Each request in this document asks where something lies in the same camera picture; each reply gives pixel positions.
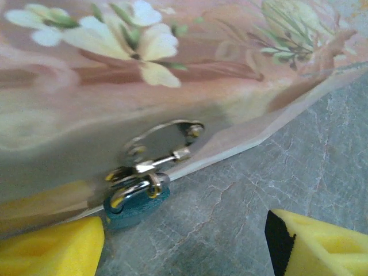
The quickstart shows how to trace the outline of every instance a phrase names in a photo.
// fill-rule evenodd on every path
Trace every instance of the gray marble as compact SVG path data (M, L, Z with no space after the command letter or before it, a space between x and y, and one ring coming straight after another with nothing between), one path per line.
M368 75L261 145L171 184L140 225L106 231L97 275L272 276L267 211L368 233Z

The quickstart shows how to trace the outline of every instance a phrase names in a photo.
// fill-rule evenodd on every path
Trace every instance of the table surface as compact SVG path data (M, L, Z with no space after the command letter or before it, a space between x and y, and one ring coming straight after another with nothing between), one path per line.
M109 275L265 275L269 209L368 234L368 74L261 145L183 177L136 227L106 232Z

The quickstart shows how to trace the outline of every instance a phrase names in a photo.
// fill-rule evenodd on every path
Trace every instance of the metal hasp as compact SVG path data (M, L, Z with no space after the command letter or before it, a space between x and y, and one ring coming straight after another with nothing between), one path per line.
M149 198L159 196L170 182L161 171L190 158L190 146L204 131L198 121L175 120L155 126L124 145L120 156L123 166L105 178L110 182L105 210L119 214L128 200L142 192Z

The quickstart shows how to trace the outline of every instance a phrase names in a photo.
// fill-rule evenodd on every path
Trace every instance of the black foam edge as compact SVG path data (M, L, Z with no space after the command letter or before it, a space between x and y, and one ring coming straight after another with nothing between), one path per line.
M290 237L286 223L271 210L264 228L275 276L284 276L292 254L296 234Z

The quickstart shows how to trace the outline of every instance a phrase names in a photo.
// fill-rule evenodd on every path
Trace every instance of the marble surface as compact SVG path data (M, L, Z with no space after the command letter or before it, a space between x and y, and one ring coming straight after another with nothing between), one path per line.
M273 208L368 233L368 75L261 145L171 184L140 225L106 231L98 276L272 276Z

